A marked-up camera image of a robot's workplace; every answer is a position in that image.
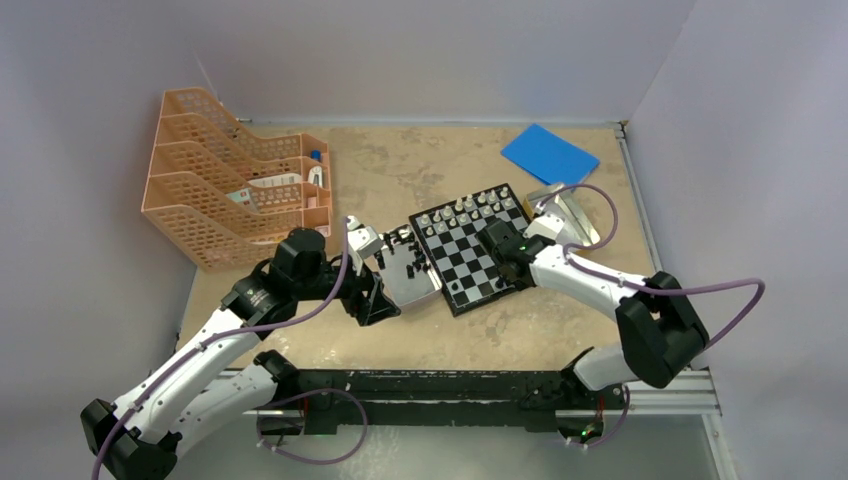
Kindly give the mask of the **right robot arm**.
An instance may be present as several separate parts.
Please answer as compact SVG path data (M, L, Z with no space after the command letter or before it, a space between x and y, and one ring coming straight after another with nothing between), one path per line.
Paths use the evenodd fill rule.
M591 347L565 368L561 392L573 406L631 381L664 388L710 341L687 294L666 272L640 277L615 271L502 220L483 227L477 239L508 284L564 293L616 324L618 343Z

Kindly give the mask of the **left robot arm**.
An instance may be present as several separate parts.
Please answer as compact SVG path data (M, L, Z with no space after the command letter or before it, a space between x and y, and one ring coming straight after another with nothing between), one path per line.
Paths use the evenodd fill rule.
M335 300L361 326L399 315L381 277L364 263L383 246L372 227L353 220L337 262L328 259L325 246L317 230L294 229L147 379L113 401L89 403L81 422L95 456L92 478L107 470L115 479L164 479L181 456L232 417L336 394L330 386L306 386L301 371L276 351L258 354L226 382L215 381L272 332L316 317Z

